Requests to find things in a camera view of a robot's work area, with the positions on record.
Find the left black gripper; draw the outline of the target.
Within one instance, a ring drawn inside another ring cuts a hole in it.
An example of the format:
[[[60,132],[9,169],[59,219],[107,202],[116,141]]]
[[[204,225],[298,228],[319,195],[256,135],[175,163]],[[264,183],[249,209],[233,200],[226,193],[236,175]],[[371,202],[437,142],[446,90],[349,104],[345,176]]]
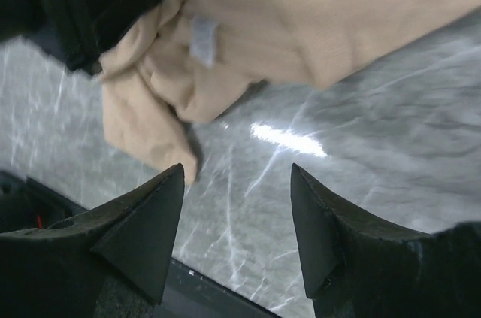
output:
[[[1,41],[23,37],[69,71],[100,72],[101,55],[162,0],[1,0]]]

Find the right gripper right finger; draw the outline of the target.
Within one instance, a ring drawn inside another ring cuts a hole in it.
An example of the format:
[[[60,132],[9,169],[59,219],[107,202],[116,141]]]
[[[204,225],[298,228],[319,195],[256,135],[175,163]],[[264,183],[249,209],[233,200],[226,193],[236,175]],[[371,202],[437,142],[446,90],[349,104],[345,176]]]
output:
[[[306,296],[317,317],[478,317],[480,224],[422,233],[389,222],[292,166]]]

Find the beige t-shirt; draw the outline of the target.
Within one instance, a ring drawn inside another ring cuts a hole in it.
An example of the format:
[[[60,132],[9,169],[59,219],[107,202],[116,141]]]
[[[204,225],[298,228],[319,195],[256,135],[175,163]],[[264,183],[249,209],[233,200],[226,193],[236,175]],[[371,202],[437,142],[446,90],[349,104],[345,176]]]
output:
[[[254,83],[326,89],[469,14],[480,0],[163,0],[101,56],[106,141],[164,171]]]

